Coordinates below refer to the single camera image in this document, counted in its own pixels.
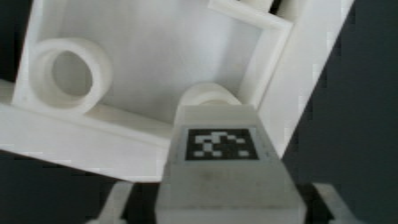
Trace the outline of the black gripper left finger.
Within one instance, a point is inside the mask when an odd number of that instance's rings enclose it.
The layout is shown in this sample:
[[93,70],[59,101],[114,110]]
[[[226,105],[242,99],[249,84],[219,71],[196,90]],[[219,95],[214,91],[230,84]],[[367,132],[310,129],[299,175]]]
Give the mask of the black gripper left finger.
[[105,198],[98,216],[86,224],[157,224],[157,183],[118,181]]

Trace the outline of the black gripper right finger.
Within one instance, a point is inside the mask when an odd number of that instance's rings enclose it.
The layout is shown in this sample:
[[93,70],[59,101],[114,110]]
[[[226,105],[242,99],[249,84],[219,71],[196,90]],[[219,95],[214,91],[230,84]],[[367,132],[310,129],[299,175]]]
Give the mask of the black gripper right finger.
[[331,184],[301,184],[299,193],[308,207],[304,224],[367,224],[356,217]]

